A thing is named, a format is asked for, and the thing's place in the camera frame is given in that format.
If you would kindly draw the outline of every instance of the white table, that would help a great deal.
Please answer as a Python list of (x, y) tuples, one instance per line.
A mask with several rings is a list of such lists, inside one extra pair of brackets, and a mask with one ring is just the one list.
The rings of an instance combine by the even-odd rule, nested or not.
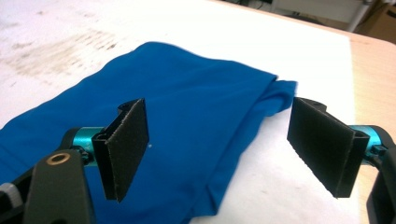
[[(356, 67), (360, 59), (351, 48), (359, 52), (356, 46), (374, 41), (203, 0), (3, 1), (0, 40), (0, 128), (147, 41), (297, 80), (297, 95), (354, 123), (354, 78), (365, 70)], [(192, 223), (360, 222), (359, 188), (350, 199), (332, 197), (287, 142), (289, 115), (262, 124), (241, 156), (219, 215)]]

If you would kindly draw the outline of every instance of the blue fabric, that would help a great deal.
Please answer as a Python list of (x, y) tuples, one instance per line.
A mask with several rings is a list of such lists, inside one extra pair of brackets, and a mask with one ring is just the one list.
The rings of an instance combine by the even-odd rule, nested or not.
[(0, 183), (56, 149), (72, 127), (107, 126), (146, 98), (150, 142), (120, 203), (85, 169), (98, 223), (187, 223), (215, 215), (240, 154), (264, 117), (291, 105), (296, 83), (241, 63), (147, 43), (0, 130)]

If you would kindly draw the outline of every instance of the screw hole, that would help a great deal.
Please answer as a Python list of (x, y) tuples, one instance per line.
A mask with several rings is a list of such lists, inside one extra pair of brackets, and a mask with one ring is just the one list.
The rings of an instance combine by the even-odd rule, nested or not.
[(70, 159), (70, 154), (68, 153), (58, 153), (47, 159), (48, 165), (59, 165)]

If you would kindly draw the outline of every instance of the black plastic housing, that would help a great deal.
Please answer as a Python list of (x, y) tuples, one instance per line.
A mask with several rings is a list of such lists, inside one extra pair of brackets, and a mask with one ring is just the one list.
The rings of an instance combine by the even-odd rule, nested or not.
[(335, 198), (353, 189), (369, 136), (326, 112), (326, 105), (294, 98), (288, 140)]

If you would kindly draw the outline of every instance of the robotic arm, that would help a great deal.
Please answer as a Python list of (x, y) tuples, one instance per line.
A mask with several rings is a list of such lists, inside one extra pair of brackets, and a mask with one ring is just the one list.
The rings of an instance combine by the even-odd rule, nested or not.
[(54, 152), (0, 186), (0, 223), (94, 223), (83, 166), (97, 166), (108, 200), (122, 201), (149, 141), (144, 99), (120, 105), (106, 128), (69, 130)]

